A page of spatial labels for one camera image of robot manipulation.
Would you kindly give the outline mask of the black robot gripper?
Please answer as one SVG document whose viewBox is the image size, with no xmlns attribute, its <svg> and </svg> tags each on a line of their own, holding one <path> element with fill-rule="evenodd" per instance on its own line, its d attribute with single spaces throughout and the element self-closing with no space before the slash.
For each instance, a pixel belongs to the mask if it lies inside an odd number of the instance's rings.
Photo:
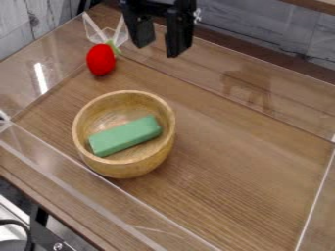
<svg viewBox="0 0 335 251">
<path fill-rule="evenodd" d="M 119 0 L 131 39 L 137 48 L 155 40 L 153 17 L 167 17 L 167 56 L 176 58 L 192 45 L 193 24 L 201 20 L 197 0 Z"/>
</svg>

